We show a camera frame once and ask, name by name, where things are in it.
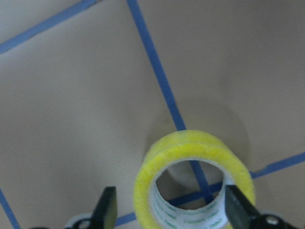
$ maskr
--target screw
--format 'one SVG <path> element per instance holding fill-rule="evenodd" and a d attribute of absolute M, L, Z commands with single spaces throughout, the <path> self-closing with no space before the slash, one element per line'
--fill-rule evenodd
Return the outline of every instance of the screw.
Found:
<path fill-rule="evenodd" d="M 271 224 L 271 225 L 277 225 L 277 224 L 279 224 L 278 218 L 275 217 L 275 216 L 267 216 L 267 217 L 266 217 L 266 222 L 267 222 L 268 224 Z"/>

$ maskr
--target white surface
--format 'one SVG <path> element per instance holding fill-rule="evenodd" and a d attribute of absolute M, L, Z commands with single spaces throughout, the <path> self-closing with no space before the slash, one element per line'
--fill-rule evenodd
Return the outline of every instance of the white surface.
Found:
<path fill-rule="evenodd" d="M 1 42 L 75 1 L 13 2 L 1 1 Z M 304 152 L 302 1 L 139 4 L 189 129 L 220 137 L 253 171 Z M 0 55 L 0 98 L 0 187 L 25 229 L 61 228 L 110 185 L 119 216 L 133 212 L 145 151 L 175 130 L 122 0 Z M 259 208 L 302 228 L 304 175 L 299 164 L 257 179 Z"/>

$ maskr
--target blue painter's tape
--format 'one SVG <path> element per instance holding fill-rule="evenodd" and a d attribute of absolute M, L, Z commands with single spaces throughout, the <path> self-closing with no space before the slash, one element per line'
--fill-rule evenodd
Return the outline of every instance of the blue painter's tape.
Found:
<path fill-rule="evenodd" d="M 170 113 L 172 115 L 173 122 L 175 123 L 175 126 L 178 131 L 185 130 L 186 127 L 185 127 L 184 121 L 179 113 L 171 87 L 168 83 L 168 80 L 166 78 L 162 64 L 159 60 L 158 53 L 153 44 L 153 40 L 146 27 L 146 24 L 145 24 L 144 18 L 142 16 L 141 10 L 139 8 L 138 2 L 137 2 L 137 0 L 127 0 L 127 3 L 129 5 L 129 8 L 132 13 L 135 24 L 138 28 L 140 37 L 142 39 L 142 42 L 144 44 L 148 58 L 151 62 L 152 68 L 153 68 L 156 78 L 158 80 L 158 83 L 159 83 L 159 86 L 163 93 L 164 99 L 167 103 L 168 109 L 170 110 Z M 192 161 L 191 166 L 192 166 L 193 172 L 195 173 L 195 176 L 197 178 L 200 188 L 202 189 L 202 191 L 205 191 L 207 194 L 206 195 L 207 198 L 205 199 L 205 201 L 207 203 L 210 203 L 213 200 L 213 196 L 209 190 L 208 182 L 205 179 L 205 175 L 199 165 L 199 162 Z"/>
<path fill-rule="evenodd" d="M 198 181 L 200 190 L 203 193 L 203 197 L 205 199 L 206 204 L 211 203 L 214 200 L 214 197 L 210 190 L 210 187 L 206 180 L 204 172 L 201 169 L 199 161 L 191 161 L 191 166 L 192 166 L 193 172 L 195 173 L 196 179 Z"/>
<path fill-rule="evenodd" d="M 212 193 L 219 192 L 221 190 L 222 186 L 223 186 L 223 183 L 218 182 L 218 183 L 210 185 L 210 190 Z"/>
<path fill-rule="evenodd" d="M 296 165 L 298 163 L 305 162 L 305 152 L 291 156 L 289 158 L 286 158 L 284 160 L 274 162 L 272 164 L 267 165 L 264 169 L 261 169 L 257 172 L 251 172 L 252 179 L 256 179 L 262 176 L 265 176 L 267 174 L 276 172 L 278 170 L 281 170 L 283 168 L 287 168 L 293 165 Z"/>
<path fill-rule="evenodd" d="M 124 215 L 124 216 L 121 216 L 121 217 L 118 217 L 117 220 L 116 220 L 116 224 L 115 226 L 120 226 L 122 224 L 125 224 L 125 223 L 129 223 L 131 221 L 134 221 L 136 220 L 136 216 L 135 216 L 135 213 L 130 213 L 130 214 L 127 214 L 127 215 Z"/>
<path fill-rule="evenodd" d="M 202 198 L 202 192 L 193 192 L 175 199 L 171 199 L 170 201 L 168 201 L 171 205 L 177 207 L 179 205 L 194 201 L 194 200 L 198 200 Z"/>
<path fill-rule="evenodd" d="M 6 216 L 9 218 L 12 227 L 14 229 L 21 229 L 13 211 L 11 210 L 11 208 L 9 206 L 9 203 L 7 202 L 3 192 L 1 190 L 1 188 L 0 188 L 0 204 L 3 207 L 3 210 L 6 214 Z"/>
<path fill-rule="evenodd" d="M 138 2 L 136 0 L 127 0 L 127 3 L 129 5 L 130 11 L 132 13 L 134 22 L 138 28 L 138 31 L 139 31 L 140 37 L 142 39 L 142 42 L 144 44 L 144 47 L 146 49 L 148 58 L 152 64 L 152 68 L 153 68 L 156 78 L 158 80 L 158 83 L 159 83 L 159 86 L 163 93 L 163 96 L 166 100 L 168 109 L 171 112 L 175 126 L 176 126 L 177 130 L 185 130 L 186 128 L 185 128 L 184 121 L 179 113 L 171 87 L 168 83 L 165 72 L 164 72 L 161 62 L 159 60 L 157 51 L 153 44 L 153 40 L 146 27 L 146 24 L 145 24 L 144 18 L 142 16 L 141 10 L 139 8 Z"/>
<path fill-rule="evenodd" d="M 0 44 L 0 53 L 4 53 L 23 42 L 27 41 L 36 34 L 43 32 L 71 17 L 88 9 L 91 5 L 95 4 L 97 0 L 82 0 L 81 2 L 69 7 L 68 9 L 50 17 L 49 19 L 35 25 L 34 27 L 20 33 L 19 35 L 9 39 L 8 41 Z"/>

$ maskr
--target tape roll hole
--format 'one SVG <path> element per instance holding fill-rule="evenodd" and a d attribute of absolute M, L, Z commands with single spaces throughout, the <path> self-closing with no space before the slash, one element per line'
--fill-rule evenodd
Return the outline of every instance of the tape roll hole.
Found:
<path fill-rule="evenodd" d="M 151 186 L 151 209 L 162 228 L 216 229 L 228 221 L 224 212 L 223 188 L 219 192 L 217 189 L 213 192 L 214 200 L 208 204 L 203 195 L 202 198 L 191 202 L 188 202 L 187 198 L 178 198 L 193 192 L 200 195 L 200 186 L 192 170 L 191 160 L 192 158 L 170 165 Z M 219 187 L 219 182 L 226 184 L 230 180 L 228 174 L 212 165 L 212 162 L 200 161 L 199 164 L 209 185 L 215 187 L 218 183 Z"/>
<path fill-rule="evenodd" d="M 191 161 L 182 161 L 173 164 L 157 178 L 156 185 L 164 200 L 171 202 L 171 200 L 178 197 L 201 191 L 190 162 Z M 199 164 L 204 172 L 208 185 L 219 187 L 219 182 L 222 182 L 224 178 L 223 172 L 216 166 L 207 162 L 199 161 Z M 217 189 L 215 191 L 215 188 L 213 188 L 212 196 L 206 198 L 202 197 L 183 204 L 180 204 L 180 201 L 174 201 L 173 205 L 181 209 L 201 208 L 215 199 L 218 193 L 219 191 Z"/>

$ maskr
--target yellow tape roll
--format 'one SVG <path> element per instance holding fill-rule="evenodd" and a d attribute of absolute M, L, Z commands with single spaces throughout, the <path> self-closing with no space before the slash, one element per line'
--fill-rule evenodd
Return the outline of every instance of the yellow tape roll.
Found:
<path fill-rule="evenodd" d="M 216 199 L 195 210 L 174 207 L 160 195 L 156 180 L 172 164 L 198 160 L 218 167 L 224 184 L 236 184 L 254 204 L 251 176 L 242 162 L 217 137 L 202 131 L 183 130 L 157 141 L 148 151 L 134 184 L 133 204 L 144 229 L 218 229 L 228 226 L 224 187 Z"/>

